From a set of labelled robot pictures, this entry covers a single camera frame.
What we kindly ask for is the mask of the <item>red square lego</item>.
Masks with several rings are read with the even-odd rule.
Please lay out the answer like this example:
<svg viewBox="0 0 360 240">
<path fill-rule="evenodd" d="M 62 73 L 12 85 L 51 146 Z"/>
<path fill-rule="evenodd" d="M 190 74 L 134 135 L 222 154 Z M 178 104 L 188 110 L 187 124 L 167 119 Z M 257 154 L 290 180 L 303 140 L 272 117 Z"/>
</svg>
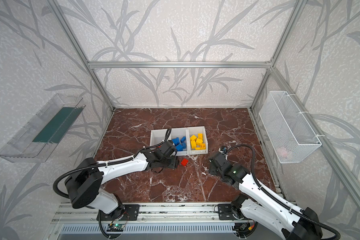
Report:
<svg viewBox="0 0 360 240">
<path fill-rule="evenodd" d="M 189 163 L 189 160 L 186 159 L 186 158 L 184 158 L 184 159 L 181 161 L 181 165 L 182 165 L 183 167 L 186 167 L 188 163 Z"/>
</svg>

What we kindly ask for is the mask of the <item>yellow lego pile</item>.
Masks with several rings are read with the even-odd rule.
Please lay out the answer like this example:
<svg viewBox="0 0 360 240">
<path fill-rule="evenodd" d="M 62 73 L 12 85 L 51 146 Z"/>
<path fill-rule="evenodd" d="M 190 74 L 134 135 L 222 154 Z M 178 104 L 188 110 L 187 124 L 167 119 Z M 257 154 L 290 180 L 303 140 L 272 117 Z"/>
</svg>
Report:
<svg viewBox="0 0 360 240">
<path fill-rule="evenodd" d="M 203 140 L 198 138 L 196 140 L 196 144 L 197 144 L 197 146 L 201 146 L 201 144 L 203 144 Z"/>
</svg>

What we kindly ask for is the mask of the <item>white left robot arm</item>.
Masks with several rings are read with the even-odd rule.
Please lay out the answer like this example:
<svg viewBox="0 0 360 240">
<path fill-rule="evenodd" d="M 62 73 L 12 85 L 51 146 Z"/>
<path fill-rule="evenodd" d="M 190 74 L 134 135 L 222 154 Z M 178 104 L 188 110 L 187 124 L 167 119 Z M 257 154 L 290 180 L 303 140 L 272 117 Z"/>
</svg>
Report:
<svg viewBox="0 0 360 240">
<path fill-rule="evenodd" d="M 169 140 L 156 149 L 142 149 L 137 154 L 110 161 L 95 161 L 87 158 L 63 179 L 68 198 L 74 209 L 94 208 L 111 219 L 117 219 L 126 211 L 118 197 L 101 185 L 118 177 L 156 168 L 175 169 L 179 165 L 177 148 Z"/>
</svg>

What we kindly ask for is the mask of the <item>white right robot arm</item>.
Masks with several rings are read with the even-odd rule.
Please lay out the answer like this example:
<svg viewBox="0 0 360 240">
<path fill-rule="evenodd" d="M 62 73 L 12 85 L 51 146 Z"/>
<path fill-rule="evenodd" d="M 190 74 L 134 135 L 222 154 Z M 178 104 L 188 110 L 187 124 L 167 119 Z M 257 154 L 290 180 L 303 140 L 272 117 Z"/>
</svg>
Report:
<svg viewBox="0 0 360 240">
<path fill-rule="evenodd" d="M 231 213 L 237 220 L 253 220 L 277 234 L 283 240 L 320 240 L 322 229 L 307 221 L 318 221 L 310 208 L 301 209 L 262 184 L 253 171 L 228 161 L 229 150 L 219 149 L 210 158 L 209 173 L 241 193 L 231 203 Z"/>
</svg>

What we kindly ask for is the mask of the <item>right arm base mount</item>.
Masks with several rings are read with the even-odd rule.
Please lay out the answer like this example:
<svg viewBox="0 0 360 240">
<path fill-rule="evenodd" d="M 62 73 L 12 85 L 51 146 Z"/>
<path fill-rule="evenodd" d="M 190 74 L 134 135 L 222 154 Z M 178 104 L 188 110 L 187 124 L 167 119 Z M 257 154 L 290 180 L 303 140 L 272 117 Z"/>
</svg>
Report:
<svg viewBox="0 0 360 240">
<path fill-rule="evenodd" d="M 228 220 L 243 220 L 244 216 L 239 214 L 236 210 L 232 209 L 231 204 L 218 204 L 216 212 L 219 215 L 219 220 L 228 221 Z"/>
</svg>

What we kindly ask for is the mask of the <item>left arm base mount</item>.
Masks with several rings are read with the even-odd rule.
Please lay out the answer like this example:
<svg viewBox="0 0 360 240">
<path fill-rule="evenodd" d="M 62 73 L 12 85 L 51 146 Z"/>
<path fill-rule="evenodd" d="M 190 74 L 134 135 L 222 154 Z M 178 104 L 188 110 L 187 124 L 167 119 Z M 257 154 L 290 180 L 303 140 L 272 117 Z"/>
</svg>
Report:
<svg viewBox="0 0 360 240">
<path fill-rule="evenodd" d="M 118 206 L 110 214 L 101 214 L 102 221 L 136 221 L 139 215 L 140 205 L 126 204 Z"/>
</svg>

